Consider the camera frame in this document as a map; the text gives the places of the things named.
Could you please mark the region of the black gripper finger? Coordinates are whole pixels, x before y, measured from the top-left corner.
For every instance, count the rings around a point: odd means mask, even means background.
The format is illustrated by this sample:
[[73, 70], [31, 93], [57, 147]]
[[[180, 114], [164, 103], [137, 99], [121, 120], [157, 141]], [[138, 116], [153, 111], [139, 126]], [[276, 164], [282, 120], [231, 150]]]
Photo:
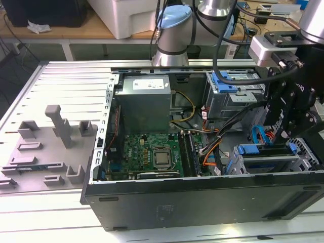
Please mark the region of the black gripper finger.
[[277, 81], [266, 85], [267, 114], [264, 125], [275, 125], [282, 118], [281, 126], [288, 126], [292, 103], [295, 100], [295, 84], [292, 81]]
[[321, 117], [315, 111], [307, 111], [298, 114], [289, 120], [284, 116], [279, 122], [279, 128], [275, 132], [274, 143], [285, 144], [289, 140], [313, 135], [321, 131]]

